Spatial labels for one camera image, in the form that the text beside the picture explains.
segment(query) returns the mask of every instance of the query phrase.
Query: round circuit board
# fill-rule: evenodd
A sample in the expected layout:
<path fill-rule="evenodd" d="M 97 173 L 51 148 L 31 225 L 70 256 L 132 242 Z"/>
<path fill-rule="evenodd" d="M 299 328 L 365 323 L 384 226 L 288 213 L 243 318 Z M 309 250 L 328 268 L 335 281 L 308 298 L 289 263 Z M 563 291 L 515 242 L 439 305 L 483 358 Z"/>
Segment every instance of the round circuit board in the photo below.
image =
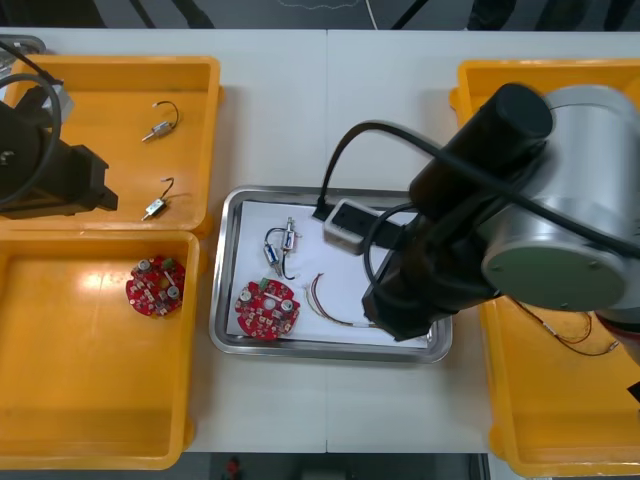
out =
<path fill-rule="evenodd" d="M 275 340 L 291 332 L 300 313 L 300 304 L 284 283 L 263 278 L 250 282 L 240 293 L 235 311 L 240 328 L 253 338 Z"/>
<path fill-rule="evenodd" d="M 163 317 L 182 305 L 185 270 L 174 259 L 157 256 L 140 260 L 131 276 L 125 288 L 136 312 Z"/>

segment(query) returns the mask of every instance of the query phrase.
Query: black cable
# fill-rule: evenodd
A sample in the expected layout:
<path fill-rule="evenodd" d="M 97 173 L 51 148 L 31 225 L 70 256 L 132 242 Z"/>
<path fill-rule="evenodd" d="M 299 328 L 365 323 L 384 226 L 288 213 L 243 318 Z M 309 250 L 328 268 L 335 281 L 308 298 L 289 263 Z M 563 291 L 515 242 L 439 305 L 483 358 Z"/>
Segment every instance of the black cable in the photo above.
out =
<path fill-rule="evenodd" d="M 23 63 L 26 63 L 27 65 L 29 65 L 38 75 L 40 75 L 47 82 L 49 82 L 49 84 L 51 84 L 51 85 L 62 85 L 62 81 L 61 80 L 57 80 L 56 78 L 53 77 L 53 75 L 51 75 L 45 69 L 43 69 L 42 67 L 38 66 L 35 62 L 29 60 L 27 58 L 27 56 L 24 55 L 18 48 L 15 48 L 14 46 L 9 45 L 8 43 L 5 43 L 3 41 L 0 41 L 0 48 L 2 48 L 4 51 L 10 53 L 11 55 L 16 57 L 18 60 L 22 61 Z"/>
<path fill-rule="evenodd" d="M 375 274 L 373 273 L 373 267 L 371 266 L 371 247 L 373 245 L 376 234 L 378 233 L 378 230 L 389 217 L 395 215 L 396 213 L 410 210 L 411 208 L 413 208 L 413 203 L 403 203 L 401 205 L 391 207 L 386 212 L 382 213 L 378 218 L 376 218 L 375 222 L 373 222 L 373 225 L 371 225 L 371 229 L 369 230 L 369 233 L 367 233 L 367 236 L 364 238 L 364 242 L 362 244 L 362 248 L 364 251 L 362 255 L 364 258 L 364 271 L 367 274 L 369 282 L 371 282 L 371 288 L 373 289 L 374 295 L 380 297 L 389 305 L 393 305 L 396 308 L 401 309 L 418 308 L 420 306 L 420 302 L 418 302 L 417 300 L 402 300 L 394 295 L 387 293 L 387 291 L 382 287 Z"/>
<path fill-rule="evenodd" d="M 593 243 L 600 244 L 602 247 L 616 252 L 620 255 L 640 258 L 640 248 L 638 246 L 624 240 L 618 240 L 617 238 L 609 237 L 608 235 L 593 230 L 585 225 L 574 222 L 564 215 L 561 215 L 527 197 L 524 197 L 512 185 L 499 180 L 483 169 L 467 162 L 466 160 L 458 158 L 456 155 L 440 149 L 430 140 L 427 140 L 426 138 L 421 137 L 416 133 L 409 132 L 406 129 L 381 122 L 360 123 L 355 127 L 352 127 L 351 130 L 349 130 L 346 135 L 342 137 L 342 139 L 336 146 L 335 151 L 333 152 L 333 156 L 331 157 L 329 166 L 327 167 L 327 171 L 325 173 L 320 197 L 318 198 L 316 213 L 314 213 L 317 218 L 324 217 L 324 219 L 326 219 L 325 215 L 327 214 L 329 206 L 326 203 L 325 197 L 329 186 L 329 179 L 331 178 L 331 174 L 333 173 L 340 155 L 354 138 L 368 130 L 379 130 L 401 138 L 409 144 L 417 147 L 421 151 L 432 155 L 435 161 L 445 163 L 469 180 L 472 180 L 473 182 L 488 190 L 494 191 L 495 193 L 509 200 L 514 205 L 517 205 L 524 210 L 527 210 L 545 220 L 548 220 L 549 222 L 555 223 L 559 227 L 562 227 Z"/>
<path fill-rule="evenodd" d="M 129 0 L 129 3 L 131 3 L 131 6 L 136 11 L 138 16 L 142 20 L 142 23 L 144 23 L 145 27 L 156 28 L 155 24 L 153 23 L 153 20 L 151 20 L 151 17 L 142 6 L 142 3 L 140 3 L 140 0 Z"/>
<path fill-rule="evenodd" d="M 404 26 L 411 20 L 416 13 L 418 13 L 422 7 L 424 7 L 429 0 L 415 0 L 413 4 L 407 9 L 406 12 L 393 24 L 391 30 L 402 30 Z"/>
<path fill-rule="evenodd" d="M 284 262 L 286 261 L 286 259 L 287 259 L 287 252 L 284 252 L 284 253 L 282 254 L 282 276 L 283 276 L 284 278 L 286 278 L 287 280 L 295 280 L 295 279 L 296 279 L 296 277 L 295 277 L 295 276 L 293 276 L 293 277 L 287 277 L 287 269 L 286 269 L 286 267 L 284 266 Z"/>
<path fill-rule="evenodd" d="M 55 150 L 58 146 L 58 141 L 60 141 L 60 132 L 62 131 L 62 111 L 60 109 L 60 99 L 58 98 L 56 92 L 53 90 L 51 84 L 47 82 L 43 77 L 39 77 L 31 73 L 16 73 L 14 75 L 9 75 L 8 77 L 0 79 L 0 89 L 6 87 L 7 85 L 11 85 L 12 83 L 23 81 L 31 81 L 37 83 L 49 96 L 49 99 L 51 100 L 52 110 L 51 133 L 49 134 L 49 141 L 47 142 L 47 146 L 44 150 L 42 158 L 40 159 L 38 167 L 22 184 L 22 186 L 18 188 L 18 190 L 7 195 L 4 198 L 0 198 L 0 205 L 6 205 L 18 200 L 20 197 L 28 193 L 36 185 L 36 183 L 38 183 L 40 177 L 42 177 L 42 174 L 45 172 L 45 170 L 47 170 L 47 168 L 50 167 L 50 164 L 54 160 Z"/>

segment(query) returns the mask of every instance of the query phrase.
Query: yellow plastic bin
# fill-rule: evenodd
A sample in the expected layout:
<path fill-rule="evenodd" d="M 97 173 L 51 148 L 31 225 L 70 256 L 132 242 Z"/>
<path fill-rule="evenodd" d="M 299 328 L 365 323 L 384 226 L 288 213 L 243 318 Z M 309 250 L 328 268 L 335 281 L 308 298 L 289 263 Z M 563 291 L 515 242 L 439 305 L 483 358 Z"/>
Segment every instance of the yellow plastic bin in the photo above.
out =
<path fill-rule="evenodd" d="M 30 57 L 65 83 L 74 109 L 64 123 L 62 140 L 84 144 L 109 164 L 106 184 L 119 197 L 118 210 L 96 209 L 73 217 L 52 216 L 7 221 L 12 230 L 187 230 L 206 236 L 213 165 L 216 114 L 220 100 L 220 65 L 211 57 L 101 57 L 34 55 Z M 16 62 L 14 73 L 32 72 Z M 29 82 L 12 85 L 5 102 L 15 105 Z M 180 111 L 172 133 L 143 143 L 161 121 L 173 121 L 169 100 Z M 145 208 L 174 177 L 169 207 L 142 222 Z"/>
<path fill-rule="evenodd" d="M 608 85 L 640 106 L 640 61 L 468 61 L 451 104 L 460 125 L 503 84 L 541 93 L 576 84 Z M 493 410 L 491 449 L 525 477 L 640 474 L 640 405 L 627 387 L 640 380 L 621 347 L 596 357 L 560 345 L 508 299 L 480 308 Z M 578 336 L 580 316 L 542 311 L 545 321 Z M 594 321 L 587 352 L 612 342 Z"/>
<path fill-rule="evenodd" d="M 186 269 L 163 318 L 125 293 L 142 258 Z M 198 239 L 189 232 L 0 232 L 0 469 L 161 469 L 188 431 Z"/>

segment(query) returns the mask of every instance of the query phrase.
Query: small electric motor with wires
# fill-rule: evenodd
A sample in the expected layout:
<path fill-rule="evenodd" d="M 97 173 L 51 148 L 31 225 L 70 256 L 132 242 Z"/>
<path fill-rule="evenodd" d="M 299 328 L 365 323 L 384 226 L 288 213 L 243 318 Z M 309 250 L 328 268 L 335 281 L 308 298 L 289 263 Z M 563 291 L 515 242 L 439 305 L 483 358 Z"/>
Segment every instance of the small electric motor with wires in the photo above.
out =
<path fill-rule="evenodd" d="M 176 104 L 173 102 L 170 102 L 169 100 L 163 100 L 161 102 L 156 102 L 153 105 L 151 105 L 153 108 L 156 108 L 160 105 L 171 105 L 173 107 L 173 109 L 175 110 L 176 113 L 176 119 L 173 122 L 168 122 L 166 120 L 154 125 L 153 127 L 151 127 L 151 131 L 145 135 L 144 137 L 142 137 L 142 141 L 144 143 L 148 143 L 149 141 L 156 139 L 156 138 L 162 138 L 165 137 L 167 135 L 169 135 L 171 132 L 173 132 L 176 127 L 178 126 L 178 122 L 180 121 L 180 110 L 178 110 L 178 107 L 176 107 Z"/>
<path fill-rule="evenodd" d="M 277 280 L 250 282 L 236 300 L 240 328 L 252 338 L 276 340 L 291 332 L 300 313 L 293 291 Z"/>
<path fill-rule="evenodd" d="M 148 220 L 149 218 L 157 217 L 167 208 L 167 193 L 173 187 L 175 182 L 173 177 L 163 178 L 160 180 L 161 182 L 171 182 L 169 186 L 162 192 L 158 198 L 156 198 L 151 204 L 145 209 L 144 217 L 142 217 L 142 221 Z"/>
<path fill-rule="evenodd" d="M 294 229 L 295 222 L 293 218 L 289 217 L 287 219 L 287 227 L 279 228 L 274 227 L 267 230 L 266 235 L 264 236 L 264 256 L 269 263 L 269 266 L 273 268 L 276 274 L 279 277 L 284 277 L 287 280 L 294 280 L 296 277 L 290 277 L 287 275 L 287 267 L 286 267 L 286 259 L 287 255 L 290 255 L 293 252 L 293 249 L 296 245 L 296 237 L 301 237 L 299 233 L 297 233 Z M 282 261 L 278 257 L 278 252 L 276 251 L 273 244 L 269 242 L 269 236 L 274 232 L 282 232 Z"/>
<path fill-rule="evenodd" d="M 158 255 L 140 260 L 131 276 L 125 288 L 136 312 L 163 317 L 182 305 L 185 269 L 173 258 Z"/>

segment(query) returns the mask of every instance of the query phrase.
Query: table surface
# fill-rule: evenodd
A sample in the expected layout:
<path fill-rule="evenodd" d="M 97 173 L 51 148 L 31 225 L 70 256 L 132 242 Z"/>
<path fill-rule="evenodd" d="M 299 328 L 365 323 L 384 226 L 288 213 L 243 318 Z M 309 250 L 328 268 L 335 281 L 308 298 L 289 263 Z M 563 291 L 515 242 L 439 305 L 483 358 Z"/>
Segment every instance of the table surface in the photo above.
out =
<path fill-rule="evenodd" d="M 464 59 L 640 56 L 635 33 L 4 32 L 37 35 L 55 53 L 218 58 L 226 98 L 214 213 L 239 185 L 317 186 L 333 146 L 363 120 L 401 123 L 445 143 L 456 130 L 448 93 Z M 364 135 L 343 155 L 332 185 L 406 189 L 424 164 L 402 144 Z M 488 451 L 491 411 L 475 309 L 456 316 L 454 345 L 435 365 L 230 356 L 209 339 L 210 283 L 203 283 L 191 451 Z M 258 410 L 270 415 L 251 413 Z"/>

